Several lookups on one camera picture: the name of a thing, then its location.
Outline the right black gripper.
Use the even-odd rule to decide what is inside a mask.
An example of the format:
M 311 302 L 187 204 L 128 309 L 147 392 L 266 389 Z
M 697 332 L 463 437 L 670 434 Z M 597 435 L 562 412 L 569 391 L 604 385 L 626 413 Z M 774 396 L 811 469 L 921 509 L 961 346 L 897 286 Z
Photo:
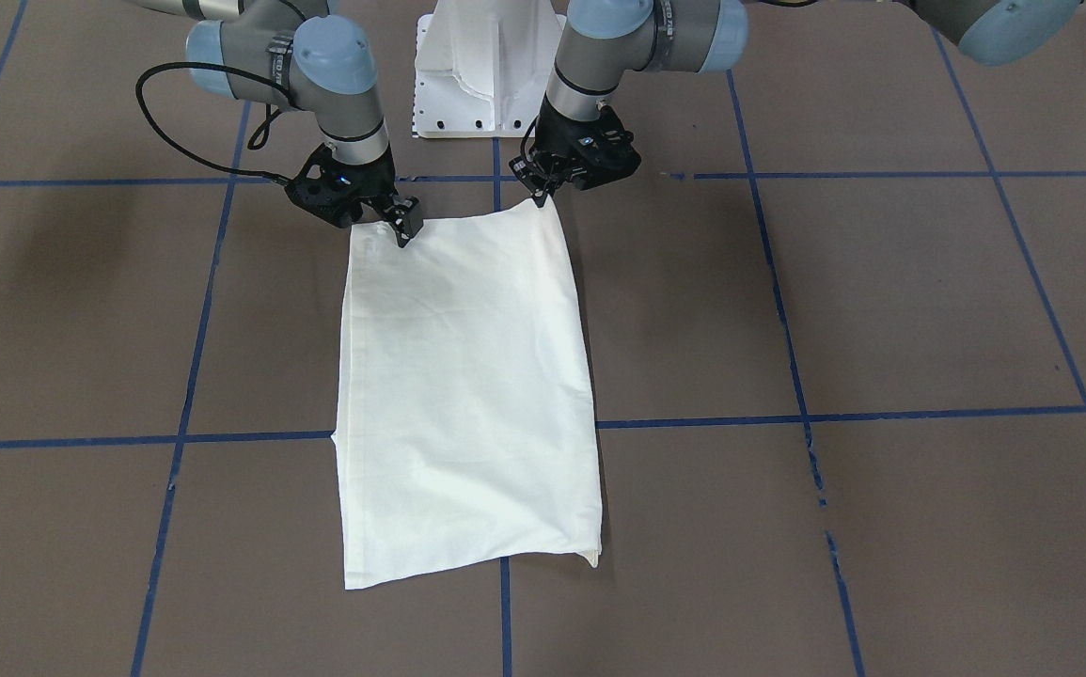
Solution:
M 370 163 L 346 164 L 326 145 L 318 146 L 305 165 L 285 185 L 299 209 L 337 228 L 348 228 L 370 206 L 395 231 L 399 248 L 411 245 L 425 228 L 425 211 L 417 197 L 397 196 L 392 149 Z

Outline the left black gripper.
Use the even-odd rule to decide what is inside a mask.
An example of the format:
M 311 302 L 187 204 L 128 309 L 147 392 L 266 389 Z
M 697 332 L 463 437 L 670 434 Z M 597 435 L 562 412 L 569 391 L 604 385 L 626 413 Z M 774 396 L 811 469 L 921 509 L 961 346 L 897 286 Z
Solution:
M 632 176 L 641 164 L 634 135 L 623 127 L 614 106 L 599 106 L 594 120 L 565 117 L 543 102 L 531 124 L 535 142 L 522 150 L 522 184 L 542 209 L 561 187 L 590 190 Z

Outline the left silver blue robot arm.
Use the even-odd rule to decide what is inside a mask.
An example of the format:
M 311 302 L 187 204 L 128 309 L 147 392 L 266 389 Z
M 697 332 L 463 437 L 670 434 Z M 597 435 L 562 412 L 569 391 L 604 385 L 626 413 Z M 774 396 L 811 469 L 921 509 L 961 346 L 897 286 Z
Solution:
M 1013 63 L 1053 38 L 1076 1 L 908 1 L 906 8 L 968 59 Z M 748 47 L 745 1 L 573 1 L 536 118 L 512 159 L 536 206 L 564 187 L 628 179 L 641 163 L 611 100 L 629 71 L 718 73 Z

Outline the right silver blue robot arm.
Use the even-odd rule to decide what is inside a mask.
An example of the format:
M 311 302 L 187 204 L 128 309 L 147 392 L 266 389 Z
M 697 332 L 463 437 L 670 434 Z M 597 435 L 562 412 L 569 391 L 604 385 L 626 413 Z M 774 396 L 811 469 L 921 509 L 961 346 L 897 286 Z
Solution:
M 371 210 L 400 247 L 422 231 L 417 198 L 397 193 L 368 36 L 333 1 L 149 1 L 147 8 L 195 18 L 184 60 L 147 68 L 135 82 L 152 131 L 161 127 L 147 105 L 146 84 L 168 71 L 189 71 L 203 90 L 266 106 L 247 143 L 253 150 L 267 141 L 280 113 L 307 112 L 321 145 L 296 176 L 260 171 L 260 179 L 279 184 L 293 205 L 337 228 Z

